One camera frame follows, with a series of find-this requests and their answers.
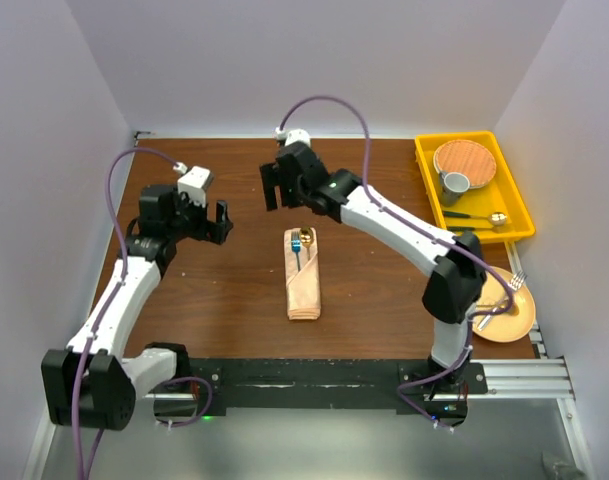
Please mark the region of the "peach satin napkin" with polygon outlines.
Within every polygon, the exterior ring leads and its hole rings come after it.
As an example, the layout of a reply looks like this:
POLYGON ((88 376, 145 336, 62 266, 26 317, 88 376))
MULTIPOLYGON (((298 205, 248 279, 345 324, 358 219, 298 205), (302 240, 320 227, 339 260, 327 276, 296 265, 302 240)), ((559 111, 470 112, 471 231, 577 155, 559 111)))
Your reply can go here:
POLYGON ((290 321, 313 321, 320 317, 322 310, 317 232, 312 228, 315 241, 310 260, 301 245, 301 270, 297 271, 295 256, 290 247, 291 231, 294 229, 300 231, 301 228, 288 229, 283 235, 287 318, 290 321))

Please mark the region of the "blue handled utensil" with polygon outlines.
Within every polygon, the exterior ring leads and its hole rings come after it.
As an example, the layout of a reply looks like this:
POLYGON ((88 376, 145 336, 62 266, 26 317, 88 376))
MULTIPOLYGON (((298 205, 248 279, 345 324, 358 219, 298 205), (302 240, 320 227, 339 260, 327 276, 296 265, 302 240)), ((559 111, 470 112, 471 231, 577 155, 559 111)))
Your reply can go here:
POLYGON ((301 270, 301 260, 300 260, 301 239, 300 239, 300 231, 298 229, 294 229, 291 231, 290 247, 291 247, 292 253, 295 256, 297 271, 300 271, 301 270))

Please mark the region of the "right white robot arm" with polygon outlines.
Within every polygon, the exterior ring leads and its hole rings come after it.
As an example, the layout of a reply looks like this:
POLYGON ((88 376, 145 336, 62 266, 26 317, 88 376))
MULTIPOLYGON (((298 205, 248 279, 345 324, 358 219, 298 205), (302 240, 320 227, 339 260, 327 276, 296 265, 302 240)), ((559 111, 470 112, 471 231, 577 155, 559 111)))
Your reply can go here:
POLYGON ((303 142, 285 145, 259 167, 266 208, 305 206, 353 227, 402 255, 428 278, 422 304, 434 318, 429 379, 443 393, 465 380, 475 311, 487 275, 481 245, 471 233, 457 236, 391 203, 346 169, 329 172, 303 142))

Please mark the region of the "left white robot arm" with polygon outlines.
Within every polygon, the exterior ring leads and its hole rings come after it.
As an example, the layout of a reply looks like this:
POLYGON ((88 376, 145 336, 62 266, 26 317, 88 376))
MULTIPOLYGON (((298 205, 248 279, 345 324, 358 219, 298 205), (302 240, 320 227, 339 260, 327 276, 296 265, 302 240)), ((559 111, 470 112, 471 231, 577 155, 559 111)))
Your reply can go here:
POLYGON ((153 342, 131 359, 124 351, 151 293, 163 279, 184 239, 221 245, 233 223, 224 200, 208 207, 173 185, 142 189, 139 214, 128 224, 112 276, 97 305, 63 349, 41 362, 47 408, 56 425, 120 431, 135 403, 157 386, 184 390, 191 380, 182 344, 153 342))

